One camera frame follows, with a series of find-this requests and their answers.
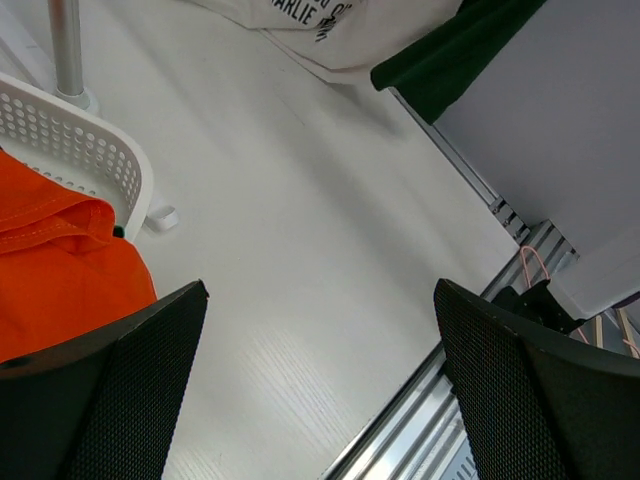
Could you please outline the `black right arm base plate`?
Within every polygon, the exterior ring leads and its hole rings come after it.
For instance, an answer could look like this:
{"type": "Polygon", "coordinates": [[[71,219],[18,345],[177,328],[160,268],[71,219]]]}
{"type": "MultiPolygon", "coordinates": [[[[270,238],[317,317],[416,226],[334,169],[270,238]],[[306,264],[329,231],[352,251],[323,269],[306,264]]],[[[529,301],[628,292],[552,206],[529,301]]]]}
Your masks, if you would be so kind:
{"type": "Polygon", "coordinates": [[[571,317],[551,294],[549,284],[549,280],[538,282],[522,294],[507,286],[498,292],[491,303],[514,315],[569,335],[587,320],[571,317]]]}

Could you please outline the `aluminium mounting rail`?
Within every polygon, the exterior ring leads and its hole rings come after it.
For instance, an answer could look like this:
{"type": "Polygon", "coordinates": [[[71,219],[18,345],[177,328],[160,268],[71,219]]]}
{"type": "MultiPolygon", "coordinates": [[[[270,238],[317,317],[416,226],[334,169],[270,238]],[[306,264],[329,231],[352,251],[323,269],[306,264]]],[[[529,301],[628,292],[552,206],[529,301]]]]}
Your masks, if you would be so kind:
{"type": "MultiPolygon", "coordinates": [[[[573,246],[550,221],[525,223],[433,126],[392,95],[435,146],[439,159],[455,171],[467,191],[491,215],[499,232],[518,250],[485,283],[492,300],[507,286],[522,291],[525,279],[541,280],[576,262],[573,246]]],[[[453,385],[446,376],[445,353],[436,345],[391,397],[325,470],[326,479],[475,479],[471,453],[453,385]]]]}

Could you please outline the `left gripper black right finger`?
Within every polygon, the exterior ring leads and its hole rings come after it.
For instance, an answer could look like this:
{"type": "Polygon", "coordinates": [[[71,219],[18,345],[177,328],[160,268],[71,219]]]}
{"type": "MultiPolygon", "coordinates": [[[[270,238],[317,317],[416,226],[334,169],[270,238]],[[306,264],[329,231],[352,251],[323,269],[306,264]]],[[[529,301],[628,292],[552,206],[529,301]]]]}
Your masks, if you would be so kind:
{"type": "Polygon", "coordinates": [[[481,479],[636,479],[639,362],[448,279],[434,307],[481,479]]]}

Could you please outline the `orange t shirt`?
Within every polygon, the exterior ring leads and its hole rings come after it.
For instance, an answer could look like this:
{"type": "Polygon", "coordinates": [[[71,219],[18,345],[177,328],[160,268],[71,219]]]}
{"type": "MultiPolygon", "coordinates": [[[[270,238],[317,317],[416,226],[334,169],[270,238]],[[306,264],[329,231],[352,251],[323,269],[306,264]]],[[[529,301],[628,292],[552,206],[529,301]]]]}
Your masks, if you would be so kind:
{"type": "Polygon", "coordinates": [[[104,200],[1,155],[1,359],[49,348],[156,299],[136,248],[104,200]]]}

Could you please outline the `beige hanger bottom right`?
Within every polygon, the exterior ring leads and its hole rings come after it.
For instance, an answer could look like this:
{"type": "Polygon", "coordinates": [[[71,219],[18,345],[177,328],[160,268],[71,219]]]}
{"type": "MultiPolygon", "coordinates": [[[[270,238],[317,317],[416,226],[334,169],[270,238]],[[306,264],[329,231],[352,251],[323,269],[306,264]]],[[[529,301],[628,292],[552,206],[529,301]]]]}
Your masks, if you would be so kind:
{"type": "Polygon", "coordinates": [[[639,359],[639,322],[628,308],[610,308],[598,315],[594,337],[599,348],[639,359]]]}

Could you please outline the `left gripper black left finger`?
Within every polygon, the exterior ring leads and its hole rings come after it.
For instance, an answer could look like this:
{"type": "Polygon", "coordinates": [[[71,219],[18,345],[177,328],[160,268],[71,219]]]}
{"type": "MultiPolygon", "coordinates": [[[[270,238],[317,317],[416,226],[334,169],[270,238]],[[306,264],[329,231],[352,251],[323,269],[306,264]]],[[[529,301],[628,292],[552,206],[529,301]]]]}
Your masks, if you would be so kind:
{"type": "Polygon", "coordinates": [[[159,479],[205,322],[193,281],[1,365],[4,479],[159,479]]]}

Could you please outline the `dark green t shirt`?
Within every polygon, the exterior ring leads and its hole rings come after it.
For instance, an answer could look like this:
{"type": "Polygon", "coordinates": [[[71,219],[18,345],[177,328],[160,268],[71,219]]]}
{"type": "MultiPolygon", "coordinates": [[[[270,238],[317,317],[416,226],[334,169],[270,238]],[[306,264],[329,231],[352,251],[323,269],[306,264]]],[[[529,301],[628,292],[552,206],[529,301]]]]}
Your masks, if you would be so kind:
{"type": "Polygon", "coordinates": [[[455,103],[540,1],[204,1],[335,84],[395,89],[428,124],[455,103]]]}

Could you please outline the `white perforated plastic basket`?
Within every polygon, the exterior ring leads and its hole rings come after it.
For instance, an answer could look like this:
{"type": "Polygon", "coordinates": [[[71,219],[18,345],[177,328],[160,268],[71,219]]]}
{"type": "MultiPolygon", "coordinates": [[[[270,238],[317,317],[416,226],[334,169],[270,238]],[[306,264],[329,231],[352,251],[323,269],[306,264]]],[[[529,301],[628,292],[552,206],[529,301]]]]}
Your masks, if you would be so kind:
{"type": "Polygon", "coordinates": [[[1,75],[1,148],[65,188],[107,201],[133,242],[150,206],[154,174],[122,130],[8,74],[1,75]]]}

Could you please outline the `white metal clothes rack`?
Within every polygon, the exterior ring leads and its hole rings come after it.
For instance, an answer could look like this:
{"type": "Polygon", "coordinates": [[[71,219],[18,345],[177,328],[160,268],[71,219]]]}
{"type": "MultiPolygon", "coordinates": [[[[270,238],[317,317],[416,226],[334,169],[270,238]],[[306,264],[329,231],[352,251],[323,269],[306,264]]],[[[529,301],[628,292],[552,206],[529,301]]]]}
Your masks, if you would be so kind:
{"type": "MultiPolygon", "coordinates": [[[[99,102],[84,82],[79,4],[76,1],[50,1],[47,6],[53,47],[51,56],[40,49],[7,8],[1,10],[1,62],[12,68],[5,74],[101,119],[99,102]]],[[[32,171],[64,190],[83,194],[32,171]]],[[[142,228],[161,233],[175,227],[178,222],[177,210],[157,193],[154,186],[142,228]]]]}

